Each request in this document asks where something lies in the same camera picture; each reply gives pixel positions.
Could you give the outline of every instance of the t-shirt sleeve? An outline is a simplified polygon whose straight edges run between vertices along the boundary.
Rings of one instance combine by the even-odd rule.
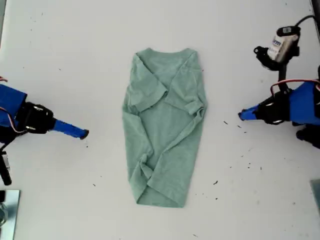
[[[165,101],[190,115],[207,107],[202,69],[196,52],[189,57],[179,74],[172,80]]]
[[[167,92],[166,87],[158,81],[135,55],[132,61],[130,85],[127,93],[130,104],[142,112],[155,105]]]

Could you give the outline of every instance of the white tabletop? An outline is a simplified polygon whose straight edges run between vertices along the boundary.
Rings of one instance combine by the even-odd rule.
[[[15,240],[318,240],[309,181],[320,178],[320,150],[289,123],[237,115],[278,77],[253,49],[311,9],[307,0],[8,1],[0,75],[90,130],[87,141],[51,132],[7,148],[9,189],[21,190]],[[317,78],[315,24],[301,27],[287,77]],[[127,182],[121,105],[133,54],[147,47],[193,48],[204,69],[209,107],[182,209],[136,205]]]

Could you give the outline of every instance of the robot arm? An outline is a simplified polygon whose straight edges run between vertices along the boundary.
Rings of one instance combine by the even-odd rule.
[[[54,118],[48,108],[26,102],[27,94],[0,84],[0,176],[4,184],[12,183],[5,147],[26,133],[45,134],[58,131],[74,138],[85,139],[89,131]]]
[[[279,71],[278,82],[270,88],[271,97],[258,105],[244,109],[238,115],[241,120],[263,120],[267,124],[278,125],[291,121],[294,126],[305,125],[297,132],[300,140],[320,148],[320,81],[318,79],[286,79],[287,64],[292,57],[299,56],[299,24],[309,18],[301,19],[295,26],[281,27],[269,48],[258,46],[254,49],[257,59],[271,71]],[[303,82],[297,89],[288,88],[287,83]],[[274,94],[273,87],[280,91]]]

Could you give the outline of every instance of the red wire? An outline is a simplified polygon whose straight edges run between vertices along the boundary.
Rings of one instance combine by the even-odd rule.
[[[0,76],[0,82],[2,82],[2,81],[3,81],[3,82],[6,82],[6,83],[8,82],[7,79],[5,79],[5,78],[3,78],[2,76]]]
[[[279,84],[284,84],[284,83],[296,83],[296,82],[312,82],[312,83],[316,83],[316,88],[320,91],[320,81],[319,80],[316,80],[316,79],[285,79],[285,80],[281,80],[281,81],[278,81],[277,83],[273,84],[271,87],[270,87],[270,92],[272,94],[272,96],[274,97],[275,96],[275,93],[274,93],[274,86],[277,86]]]

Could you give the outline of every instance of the folded t-shirt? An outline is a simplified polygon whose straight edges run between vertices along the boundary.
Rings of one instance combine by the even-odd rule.
[[[136,53],[123,104],[128,180],[138,204],[182,208],[207,101],[197,52]]]

